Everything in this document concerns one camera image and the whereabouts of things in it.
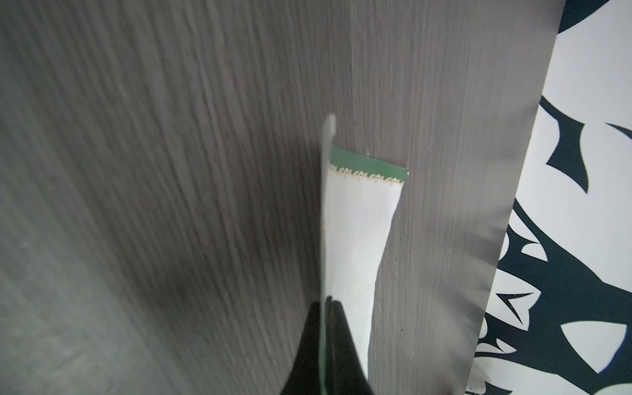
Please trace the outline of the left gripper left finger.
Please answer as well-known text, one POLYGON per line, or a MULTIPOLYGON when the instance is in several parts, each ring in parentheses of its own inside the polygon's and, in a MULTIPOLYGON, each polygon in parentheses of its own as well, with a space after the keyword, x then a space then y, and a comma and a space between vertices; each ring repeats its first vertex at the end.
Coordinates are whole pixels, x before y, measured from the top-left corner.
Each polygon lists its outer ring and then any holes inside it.
POLYGON ((281 395, 319 395, 320 303, 309 306, 294 365, 281 395))

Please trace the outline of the white letter paper green border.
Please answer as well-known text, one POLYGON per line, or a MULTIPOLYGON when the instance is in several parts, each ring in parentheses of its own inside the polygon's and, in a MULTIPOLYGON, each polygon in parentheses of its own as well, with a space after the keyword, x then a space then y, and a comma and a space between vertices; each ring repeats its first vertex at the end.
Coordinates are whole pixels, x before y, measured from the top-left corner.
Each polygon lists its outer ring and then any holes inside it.
POLYGON ((368 381, 375 286, 409 171, 335 146, 336 117, 324 120, 321 151, 320 388, 327 394, 327 298, 340 301, 368 381))

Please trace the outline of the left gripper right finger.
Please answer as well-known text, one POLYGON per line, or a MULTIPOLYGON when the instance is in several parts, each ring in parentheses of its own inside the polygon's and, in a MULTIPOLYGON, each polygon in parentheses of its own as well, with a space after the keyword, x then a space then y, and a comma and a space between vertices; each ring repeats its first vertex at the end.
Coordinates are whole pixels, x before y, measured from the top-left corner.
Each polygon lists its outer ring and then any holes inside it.
POLYGON ((327 298, 327 394, 373 394, 340 301, 327 298))

